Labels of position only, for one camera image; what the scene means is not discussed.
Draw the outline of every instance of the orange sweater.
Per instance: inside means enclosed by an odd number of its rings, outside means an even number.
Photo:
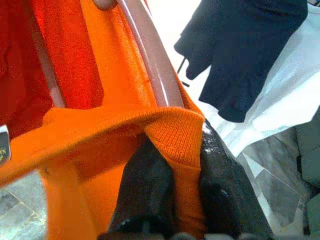
[[[178,80],[185,109],[156,107],[142,58],[118,7],[102,12],[91,0],[81,0],[81,7],[72,0],[57,0],[54,7],[43,7],[49,2],[34,1],[37,17],[43,16],[39,19],[42,29],[41,20],[46,16],[55,16],[48,25],[61,24],[66,16],[72,23],[74,15],[74,19],[85,20],[87,29],[74,22],[67,34],[78,31],[90,39],[93,54],[85,48],[81,56],[84,64],[96,63],[99,78],[92,80],[103,88],[102,106],[52,108],[41,127],[11,141],[12,157],[0,167],[0,186],[39,169],[48,198],[48,239],[94,240],[107,230],[124,164],[147,134],[174,172],[178,229],[201,237],[206,231],[198,193],[201,112]],[[56,27],[50,35],[44,34],[49,50],[55,46],[64,49],[66,42],[74,40],[55,40],[66,34],[64,31]],[[58,61],[55,57],[55,66],[64,64],[66,69],[58,75],[59,81],[78,69],[63,57]]]

